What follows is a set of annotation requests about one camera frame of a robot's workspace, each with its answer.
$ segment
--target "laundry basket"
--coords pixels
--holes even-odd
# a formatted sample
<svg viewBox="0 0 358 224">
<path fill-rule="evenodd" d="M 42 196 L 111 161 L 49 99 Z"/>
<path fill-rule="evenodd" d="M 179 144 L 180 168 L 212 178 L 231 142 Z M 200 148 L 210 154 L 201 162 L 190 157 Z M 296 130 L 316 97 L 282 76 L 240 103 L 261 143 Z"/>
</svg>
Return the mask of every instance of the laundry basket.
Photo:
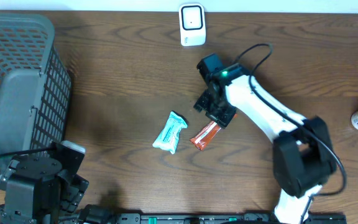
<svg viewBox="0 0 358 224">
<path fill-rule="evenodd" d="M 0 13 L 0 154 L 61 141 L 71 79 L 44 16 Z M 0 174 L 10 158 L 0 159 Z"/>
</svg>

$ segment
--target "white robotic arm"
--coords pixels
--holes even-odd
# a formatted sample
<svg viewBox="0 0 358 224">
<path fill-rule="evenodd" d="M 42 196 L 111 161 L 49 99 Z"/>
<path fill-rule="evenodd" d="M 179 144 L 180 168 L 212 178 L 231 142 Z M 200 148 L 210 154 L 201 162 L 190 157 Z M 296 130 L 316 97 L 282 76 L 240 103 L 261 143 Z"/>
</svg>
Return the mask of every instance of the white robotic arm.
<svg viewBox="0 0 358 224">
<path fill-rule="evenodd" d="M 251 81 L 258 93 L 269 103 L 273 104 L 274 107 L 284 112 L 296 122 L 303 124 L 302 121 L 306 119 L 304 116 L 282 105 L 259 85 L 255 77 L 252 77 Z M 278 137 L 280 132 L 290 132 L 296 129 L 294 124 L 283 119 L 251 91 L 248 75 L 242 75 L 233 80 L 232 84 L 226 86 L 226 98 L 231 105 L 244 112 L 272 142 Z M 321 188 L 321 185 L 316 185 L 307 190 L 305 195 L 300 198 L 292 197 L 282 190 L 280 200 L 274 210 L 275 216 L 282 223 L 299 224 L 302 216 L 303 219 L 306 220 L 308 213 L 303 213 L 308 206 L 309 197 L 317 194 Z"/>
</svg>

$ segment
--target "wood grain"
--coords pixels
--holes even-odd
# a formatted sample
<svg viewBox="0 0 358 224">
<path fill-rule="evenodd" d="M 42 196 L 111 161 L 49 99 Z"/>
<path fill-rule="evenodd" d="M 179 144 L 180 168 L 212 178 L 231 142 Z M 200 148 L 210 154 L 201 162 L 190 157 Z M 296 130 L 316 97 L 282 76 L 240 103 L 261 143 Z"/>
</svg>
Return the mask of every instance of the wood grain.
<svg viewBox="0 0 358 224">
<path fill-rule="evenodd" d="M 35 12 L 55 26 L 55 46 L 75 71 L 66 139 L 87 148 L 79 174 L 90 181 L 81 203 L 145 213 L 272 210 L 280 187 L 269 140 L 245 115 L 205 151 L 189 138 L 208 123 L 192 107 L 206 88 L 196 64 L 225 60 L 259 43 L 274 44 L 257 78 L 289 108 L 328 124 L 349 185 L 318 198 L 314 212 L 344 212 L 358 223 L 358 15 L 209 13 L 207 42 L 182 47 L 177 13 Z M 250 52 L 251 67 L 266 54 Z M 171 110 L 189 122 L 177 153 L 152 143 Z M 334 175 L 324 191 L 341 183 Z M 0 192 L 3 203 L 4 192 Z"/>
</svg>

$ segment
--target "black square outline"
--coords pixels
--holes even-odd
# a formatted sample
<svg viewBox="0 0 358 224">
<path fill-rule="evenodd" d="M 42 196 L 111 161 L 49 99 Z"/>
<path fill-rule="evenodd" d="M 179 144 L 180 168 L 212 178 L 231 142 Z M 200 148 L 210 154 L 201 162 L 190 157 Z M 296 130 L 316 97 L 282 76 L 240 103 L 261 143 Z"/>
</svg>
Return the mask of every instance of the black square outline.
<svg viewBox="0 0 358 224">
<path fill-rule="evenodd" d="M 184 16 L 183 16 L 183 9 L 187 8 L 187 7 L 198 7 L 200 9 L 200 19 L 201 19 L 201 26 L 200 28 L 192 28 L 192 29 L 186 29 L 185 28 L 185 21 L 183 20 Z M 181 13 L 181 26 L 184 30 L 199 30 L 202 29 L 204 24 L 203 24 L 203 10 L 201 9 L 200 6 L 183 6 L 182 9 L 180 10 Z"/>
</svg>

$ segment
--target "white device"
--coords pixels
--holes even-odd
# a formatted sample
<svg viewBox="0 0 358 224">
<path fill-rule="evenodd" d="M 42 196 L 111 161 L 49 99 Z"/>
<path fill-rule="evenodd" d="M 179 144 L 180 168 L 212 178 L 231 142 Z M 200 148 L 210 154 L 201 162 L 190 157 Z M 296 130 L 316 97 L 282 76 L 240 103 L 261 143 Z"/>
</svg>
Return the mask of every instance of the white device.
<svg viewBox="0 0 358 224">
<path fill-rule="evenodd" d="M 252 77 L 251 82 L 255 90 L 264 99 L 299 124 L 303 124 L 302 120 L 306 119 L 304 116 L 282 105 L 259 85 L 255 77 Z M 252 92 L 248 75 L 242 75 L 233 80 L 229 86 L 226 86 L 226 98 L 231 105 L 244 112 L 266 134 L 270 141 L 277 138 L 282 131 L 290 132 L 296 129 L 294 124 L 283 119 Z M 317 194 L 322 187 L 322 185 L 316 185 L 307 190 L 304 196 L 300 198 L 290 196 L 282 190 L 280 200 L 274 209 L 275 216 L 281 223 L 299 224 L 308 205 L 309 197 Z M 308 212 L 305 213 L 303 221 L 307 218 Z"/>
<path fill-rule="evenodd" d="M 204 7 L 184 4 L 179 8 L 180 43 L 183 46 L 203 45 L 206 40 Z"/>
</svg>

